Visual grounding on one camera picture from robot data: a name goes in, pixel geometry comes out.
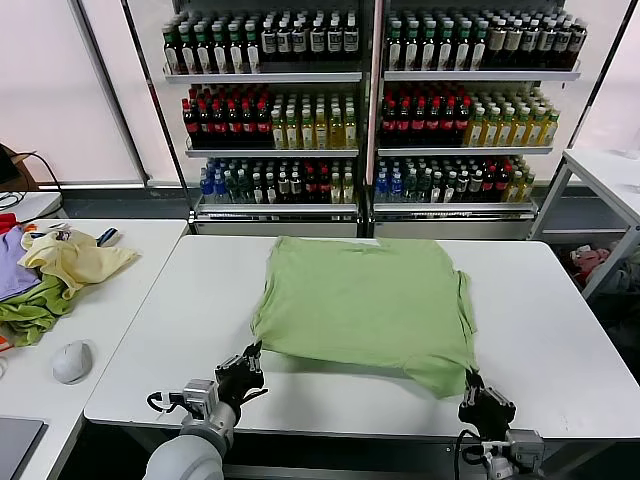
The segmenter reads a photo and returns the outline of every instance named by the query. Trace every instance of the green t-shirt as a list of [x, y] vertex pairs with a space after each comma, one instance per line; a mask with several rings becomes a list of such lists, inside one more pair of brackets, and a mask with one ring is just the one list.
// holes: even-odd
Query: green t-shirt
[[463, 393], [477, 368], [469, 276], [434, 241], [379, 243], [280, 238], [253, 333], [268, 350], [401, 368], [438, 397]]

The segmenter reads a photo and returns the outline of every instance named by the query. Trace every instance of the green cloth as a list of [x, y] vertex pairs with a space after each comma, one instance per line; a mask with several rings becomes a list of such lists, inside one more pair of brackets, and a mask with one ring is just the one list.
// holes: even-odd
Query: green cloth
[[470, 278], [431, 240], [278, 239], [251, 327], [288, 355], [401, 368], [437, 397], [477, 368]]
[[71, 310], [69, 300], [62, 298], [66, 288], [58, 277], [44, 274], [39, 285], [0, 302], [0, 325], [10, 329], [16, 347], [38, 342], [56, 323], [57, 316]]

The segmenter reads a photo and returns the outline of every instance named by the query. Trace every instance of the computer mouse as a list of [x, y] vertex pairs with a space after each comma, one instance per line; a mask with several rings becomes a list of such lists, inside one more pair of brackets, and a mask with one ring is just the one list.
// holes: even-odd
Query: computer mouse
[[67, 385], [87, 375], [92, 365], [91, 349], [81, 340], [62, 347], [53, 355], [51, 361], [53, 377]]

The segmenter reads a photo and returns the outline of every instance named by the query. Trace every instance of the white table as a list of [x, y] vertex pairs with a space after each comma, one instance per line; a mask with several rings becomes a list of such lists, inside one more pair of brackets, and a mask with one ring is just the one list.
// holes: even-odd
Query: white table
[[[38, 225], [53, 223], [57, 221], [38, 221]], [[8, 361], [8, 369], [0, 378], [0, 416], [40, 419], [48, 425], [20, 480], [55, 478], [60, 472], [81, 430], [82, 410], [91, 392], [187, 228], [183, 220], [68, 223], [96, 237], [115, 227], [122, 233], [117, 245], [133, 248], [141, 256], [102, 284], [78, 292], [72, 312], [60, 318], [38, 345], [0, 354]], [[90, 344], [93, 368], [77, 385], [63, 385], [52, 376], [51, 357], [74, 340]]]
[[[158, 414], [147, 395], [212, 378], [217, 364], [252, 340], [249, 321], [273, 243], [181, 239], [85, 416], [178, 428], [184, 411]], [[485, 381], [515, 402], [513, 427], [537, 429], [547, 439], [640, 437], [640, 388], [548, 246], [439, 243], [471, 275], [477, 360]], [[460, 397], [438, 401], [400, 372], [384, 376], [272, 352], [263, 353], [262, 367], [269, 393], [243, 406], [241, 431], [422, 438], [455, 437], [463, 428]]]
[[[39, 217], [48, 212], [53, 212], [61, 204], [62, 195], [60, 192], [26, 192], [22, 201], [0, 213], [14, 213], [19, 222]], [[67, 218], [64, 210], [58, 210], [48, 218]]]
[[582, 296], [590, 299], [613, 273], [616, 265], [640, 243], [640, 152], [565, 150], [551, 189], [531, 227], [530, 239], [541, 237], [548, 213], [553, 211], [562, 197], [573, 174], [629, 226], [607, 261], [591, 276], [582, 291]]

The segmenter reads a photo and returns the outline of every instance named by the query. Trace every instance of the purple cloth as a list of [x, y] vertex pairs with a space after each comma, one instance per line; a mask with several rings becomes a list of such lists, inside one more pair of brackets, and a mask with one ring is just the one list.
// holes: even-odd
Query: purple cloth
[[20, 226], [0, 235], [0, 302], [20, 295], [40, 283], [35, 270], [18, 265], [18, 260], [26, 253], [20, 240]]

